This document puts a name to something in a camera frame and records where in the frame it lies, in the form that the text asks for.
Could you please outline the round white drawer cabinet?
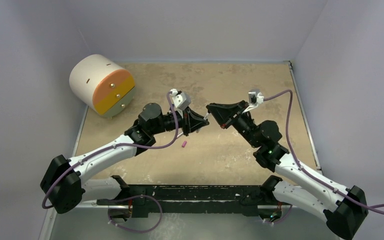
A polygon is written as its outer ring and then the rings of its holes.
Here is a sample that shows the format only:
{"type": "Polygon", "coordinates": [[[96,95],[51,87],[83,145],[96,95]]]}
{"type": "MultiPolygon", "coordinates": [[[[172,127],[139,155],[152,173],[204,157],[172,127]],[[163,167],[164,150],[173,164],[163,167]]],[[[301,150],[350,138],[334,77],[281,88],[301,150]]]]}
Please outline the round white drawer cabinet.
{"type": "Polygon", "coordinates": [[[121,113],[136,93],[133,75],[100,54],[77,63],[69,75],[69,85],[80,100],[104,118],[121,113]]]}

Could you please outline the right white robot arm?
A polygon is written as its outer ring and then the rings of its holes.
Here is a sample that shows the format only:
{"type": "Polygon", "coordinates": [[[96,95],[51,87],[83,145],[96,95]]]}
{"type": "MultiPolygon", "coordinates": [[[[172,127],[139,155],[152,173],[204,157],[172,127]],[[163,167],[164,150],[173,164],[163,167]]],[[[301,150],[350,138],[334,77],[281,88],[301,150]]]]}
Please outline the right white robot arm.
{"type": "Polygon", "coordinates": [[[261,186],[260,196],[268,204],[286,202],[326,223],[343,240],[351,240],[368,215],[365,192],[354,185],[349,188],[330,180],[303,162],[279,143],[282,134],[277,123],[265,120],[256,124],[249,104],[242,100],[233,104],[210,103],[209,114],[222,129],[233,127],[255,148],[256,162],[274,173],[261,186]]]}

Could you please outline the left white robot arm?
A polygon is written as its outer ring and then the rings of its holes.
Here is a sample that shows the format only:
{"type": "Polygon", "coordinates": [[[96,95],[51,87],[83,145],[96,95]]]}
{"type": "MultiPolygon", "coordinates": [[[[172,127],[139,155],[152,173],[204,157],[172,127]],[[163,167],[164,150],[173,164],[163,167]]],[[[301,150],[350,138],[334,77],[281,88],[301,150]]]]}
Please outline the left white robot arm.
{"type": "Polygon", "coordinates": [[[54,157],[40,182],[45,194],[42,208],[54,208],[64,214],[82,202],[87,192],[86,182],[102,170],[126,159],[140,155],[146,150],[164,149],[172,145],[182,131],[184,136],[209,125],[208,117],[202,116],[190,107],[176,110],[173,106],[163,114],[157,103],[146,104],[137,120],[124,134],[115,140],[80,156],[54,157]],[[174,131],[173,139],[156,146],[155,135],[174,131]]]}

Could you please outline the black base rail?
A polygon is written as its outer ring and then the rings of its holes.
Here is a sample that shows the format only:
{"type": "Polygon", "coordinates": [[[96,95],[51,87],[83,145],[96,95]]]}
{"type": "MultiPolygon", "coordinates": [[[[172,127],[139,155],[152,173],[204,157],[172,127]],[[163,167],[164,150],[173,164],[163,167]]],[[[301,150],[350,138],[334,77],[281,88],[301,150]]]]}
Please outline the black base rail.
{"type": "Polygon", "coordinates": [[[276,221],[289,210],[260,185],[127,184],[120,176],[115,197],[99,197],[115,219],[146,218],[150,213],[240,214],[276,221]]]}

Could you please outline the aluminium table edge rail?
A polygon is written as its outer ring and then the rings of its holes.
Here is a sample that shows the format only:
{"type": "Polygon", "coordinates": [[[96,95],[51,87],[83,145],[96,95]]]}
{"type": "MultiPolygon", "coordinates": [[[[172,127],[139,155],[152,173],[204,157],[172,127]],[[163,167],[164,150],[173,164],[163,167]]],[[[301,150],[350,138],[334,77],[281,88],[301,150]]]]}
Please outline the aluminium table edge rail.
{"type": "Polygon", "coordinates": [[[310,130],[310,127],[309,127],[309,123],[308,123],[308,120],[307,120],[306,112],[305,112],[305,109],[304,109],[304,106],[303,106],[303,102],[302,102],[302,99],[301,99],[301,96],[300,96],[300,92],[299,92],[299,89],[298,89],[298,83],[297,83],[297,80],[295,78],[293,62],[291,60],[287,60],[286,63],[288,65],[289,72],[290,72],[290,75],[291,75],[291,78],[292,78],[292,82],[293,82],[294,89],[295,89],[295,92],[296,92],[297,100],[298,100],[298,103],[299,103],[299,106],[300,106],[300,110],[301,110],[301,114],[302,114],[302,117],[303,117],[303,121],[304,121],[304,124],[305,124],[305,127],[306,127],[306,132],[307,132],[309,140],[310,140],[311,149],[312,149],[312,153],[313,153],[313,156],[314,156],[315,169],[316,169],[316,171],[322,173],[322,168],[321,168],[320,161],[319,161],[319,158],[318,158],[318,154],[317,154],[317,151],[316,151],[316,148],[315,148],[313,136],[312,136],[312,133],[311,133],[311,130],[310,130]]]}

